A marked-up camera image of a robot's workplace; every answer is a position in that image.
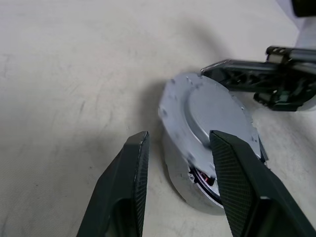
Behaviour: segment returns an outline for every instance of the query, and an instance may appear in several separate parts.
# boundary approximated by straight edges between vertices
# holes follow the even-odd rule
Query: round metal lid
[[[260,158],[258,132],[243,104],[216,81],[187,73],[166,84],[159,116],[187,162],[216,177],[209,132],[219,130],[247,142]]]

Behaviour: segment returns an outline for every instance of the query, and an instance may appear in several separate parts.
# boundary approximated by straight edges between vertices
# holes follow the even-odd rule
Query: gray plastic part
[[[196,73],[176,76],[165,86],[158,114],[179,156],[209,177],[216,177],[210,130],[237,136],[260,158],[258,132],[250,114],[224,86],[210,78]]]

